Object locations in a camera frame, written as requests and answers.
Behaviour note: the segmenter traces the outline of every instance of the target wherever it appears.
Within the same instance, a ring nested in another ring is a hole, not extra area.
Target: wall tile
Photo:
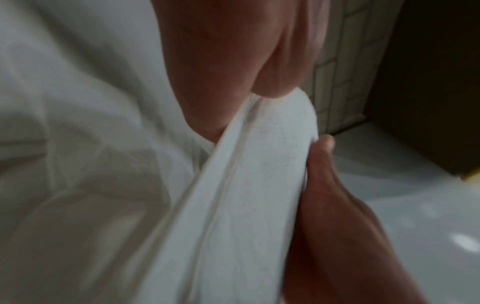
[[[333,88],[331,107],[328,114],[328,133],[334,133],[342,127],[350,85],[351,83],[348,82]]]
[[[329,112],[323,111],[319,113],[316,117],[316,122],[318,123],[318,134],[323,135],[327,132],[327,123],[329,118]]]
[[[370,0],[346,0],[345,14],[355,12],[361,7],[364,7],[370,3]]]
[[[404,0],[375,0],[371,8],[365,41],[389,36],[403,4]]]
[[[365,95],[358,96],[347,101],[345,117],[342,121],[343,126],[348,127],[366,119],[366,117],[362,114],[366,101],[367,96]]]
[[[313,73],[303,82],[300,88],[309,96],[314,95],[314,78]]]
[[[317,59],[318,64],[337,57],[337,50],[340,40],[340,31],[344,14],[344,0],[333,0],[330,2],[330,17],[325,44]]]
[[[350,97],[361,93],[367,94],[370,91],[371,78],[375,77],[378,63],[383,55],[383,49],[383,41],[377,41],[362,47],[353,75]]]
[[[363,10],[345,18],[340,41],[335,84],[353,77],[355,62],[362,43],[362,34],[367,21],[367,10]]]
[[[330,106],[335,66],[335,62],[330,62],[316,70],[314,105],[317,112],[324,111]]]

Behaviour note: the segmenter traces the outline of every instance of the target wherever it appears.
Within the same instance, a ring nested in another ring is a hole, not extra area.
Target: tiled wall
[[[302,85],[320,133],[365,119],[362,111],[404,0],[331,0],[327,38]]]

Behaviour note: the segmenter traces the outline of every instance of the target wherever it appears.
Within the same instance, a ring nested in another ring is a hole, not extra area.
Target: white sheet
[[[277,303],[316,137],[295,90],[198,138],[147,0],[0,0],[0,303]]]

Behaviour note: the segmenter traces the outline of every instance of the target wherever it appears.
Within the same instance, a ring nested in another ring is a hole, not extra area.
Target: white fabric
[[[194,134],[147,0],[0,0],[0,304],[278,303],[316,137],[300,90]]]

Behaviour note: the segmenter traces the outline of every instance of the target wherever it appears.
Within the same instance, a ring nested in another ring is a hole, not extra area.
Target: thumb
[[[331,135],[323,135],[310,146],[306,161],[306,192],[327,194],[339,187],[332,159],[334,147],[335,139]]]

